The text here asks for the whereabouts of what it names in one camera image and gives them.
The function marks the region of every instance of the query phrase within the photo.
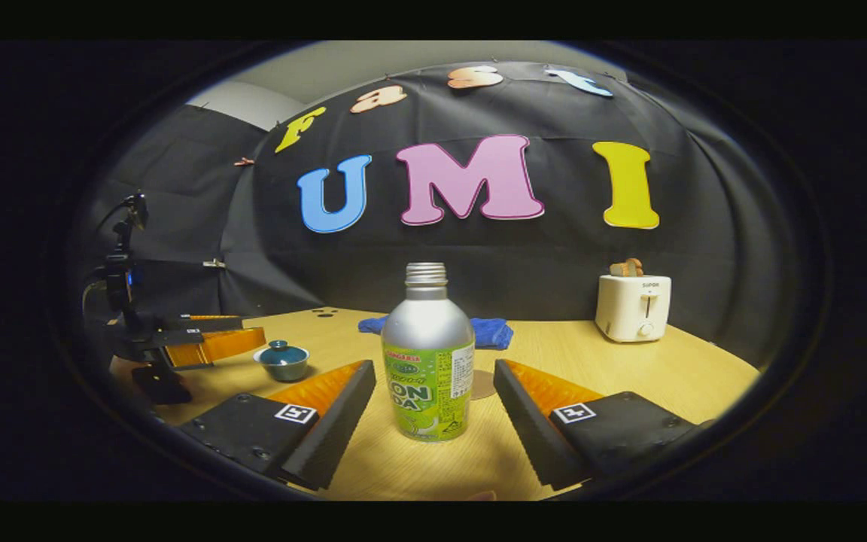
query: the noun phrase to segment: blue letter u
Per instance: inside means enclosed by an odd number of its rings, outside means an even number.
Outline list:
[[[347,158],[336,166],[343,172],[347,203],[337,212],[327,212],[323,207],[323,181],[329,169],[313,169],[297,181],[300,188],[300,212],[303,223],[316,233],[334,233],[346,230],[364,216],[367,209],[367,178],[364,169],[372,160],[369,154]]]

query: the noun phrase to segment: blue towel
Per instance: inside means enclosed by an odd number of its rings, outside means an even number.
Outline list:
[[[357,328],[361,333],[377,333],[379,335],[383,329],[383,322],[386,322],[386,316],[368,318],[360,320]],[[507,347],[510,346],[513,329],[507,325],[507,320],[503,318],[471,318],[470,325],[473,326],[474,336],[477,337],[477,342],[474,343],[475,348],[507,350]]]

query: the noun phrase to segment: letter m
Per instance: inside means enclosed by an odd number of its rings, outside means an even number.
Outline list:
[[[434,205],[434,189],[458,218],[467,218],[484,184],[488,185],[488,200],[481,206],[482,215],[495,220],[543,215],[544,205],[534,198],[524,162],[524,148],[529,144],[519,135],[484,138],[467,167],[437,144],[404,148],[397,159],[406,164],[410,202],[400,219],[409,226],[440,222],[444,213]]]

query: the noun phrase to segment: silver bottle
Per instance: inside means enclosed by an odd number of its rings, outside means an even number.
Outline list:
[[[397,422],[410,438],[450,440],[467,429],[474,329],[460,306],[447,298],[443,263],[407,264],[405,284],[406,299],[390,312],[381,332]],[[437,388],[436,400],[421,400],[430,398],[424,396],[429,392],[424,385]]]

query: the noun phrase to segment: wooden table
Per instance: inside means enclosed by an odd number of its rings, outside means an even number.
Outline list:
[[[381,342],[357,323],[381,313],[323,308],[248,319],[268,340],[287,340],[310,352],[310,376],[352,361],[374,361],[376,388],[323,498],[344,501],[464,500],[495,491],[502,501],[533,501],[560,492],[541,486],[496,394],[471,402],[467,432],[446,443],[410,440],[394,425],[385,388]],[[493,373],[508,358],[536,367],[600,394],[635,391],[689,422],[726,411],[758,371],[741,359],[683,330],[668,326],[656,343],[612,343],[593,322],[509,322],[507,350],[477,350],[475,370]],[[171,425],[181,425],[239,392],[265,395],[286,388],[252,360],[261,348],[183,371],[193,402],[157,407]]]

